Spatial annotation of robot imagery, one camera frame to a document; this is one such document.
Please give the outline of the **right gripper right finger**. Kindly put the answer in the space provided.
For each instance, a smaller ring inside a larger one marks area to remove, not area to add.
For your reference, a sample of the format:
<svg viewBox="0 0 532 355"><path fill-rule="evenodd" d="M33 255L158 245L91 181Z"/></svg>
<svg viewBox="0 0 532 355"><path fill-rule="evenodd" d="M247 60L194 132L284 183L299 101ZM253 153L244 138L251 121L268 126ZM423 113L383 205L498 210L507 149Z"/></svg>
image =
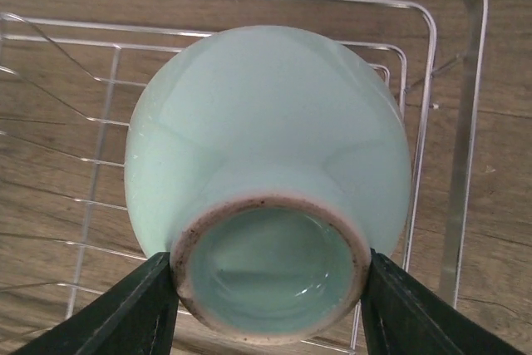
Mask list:
<svg viewBox="0 0 532 355"><path fill-rule="evenodd" d="M522 353L456 311L376 251L372 251L361 306L370 354Z"/></svg>

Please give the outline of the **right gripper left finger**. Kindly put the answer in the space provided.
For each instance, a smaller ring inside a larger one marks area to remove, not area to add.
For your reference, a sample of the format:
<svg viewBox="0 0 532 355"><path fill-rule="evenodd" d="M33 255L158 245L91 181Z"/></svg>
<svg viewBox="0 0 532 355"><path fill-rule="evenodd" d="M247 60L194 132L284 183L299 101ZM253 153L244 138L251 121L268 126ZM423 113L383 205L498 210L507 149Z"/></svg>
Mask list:
<svg viewBox="0 0 532 355"><path fill-rule="evenodd" d="M25 354L169 354L179 299L160 252L79 313L23 347Z"/></svg>

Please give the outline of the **pale green ceramic bowl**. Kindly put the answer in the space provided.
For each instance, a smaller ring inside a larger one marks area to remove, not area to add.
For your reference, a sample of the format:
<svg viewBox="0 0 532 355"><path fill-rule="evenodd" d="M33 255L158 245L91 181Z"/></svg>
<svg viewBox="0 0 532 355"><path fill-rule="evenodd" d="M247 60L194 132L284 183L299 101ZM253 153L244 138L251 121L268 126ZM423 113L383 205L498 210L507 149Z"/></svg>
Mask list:
<svg viewBox="0 0 532 355"><path fill-rule="evenodd" d="M332 39L253 26L203 38L150 80L126 137L126 207L180 301L225 337L281 345L341 320L411 197L397 102Z"/></svg>

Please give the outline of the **wire dish rack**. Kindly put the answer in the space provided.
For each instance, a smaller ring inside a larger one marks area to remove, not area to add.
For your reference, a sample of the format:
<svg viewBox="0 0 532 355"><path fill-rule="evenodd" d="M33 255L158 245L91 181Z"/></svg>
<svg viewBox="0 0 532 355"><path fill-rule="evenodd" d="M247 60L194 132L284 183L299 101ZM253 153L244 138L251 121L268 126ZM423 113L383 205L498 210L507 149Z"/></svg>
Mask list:
<svg viewBox="0 0 532 355"><path fill-rule="evenodd" d="M487 0L1 0L1 351L143 262L126 214L126 129L155 71L230 27L328 35L398 100L414 158L394 259L460 287Z"/></svg>

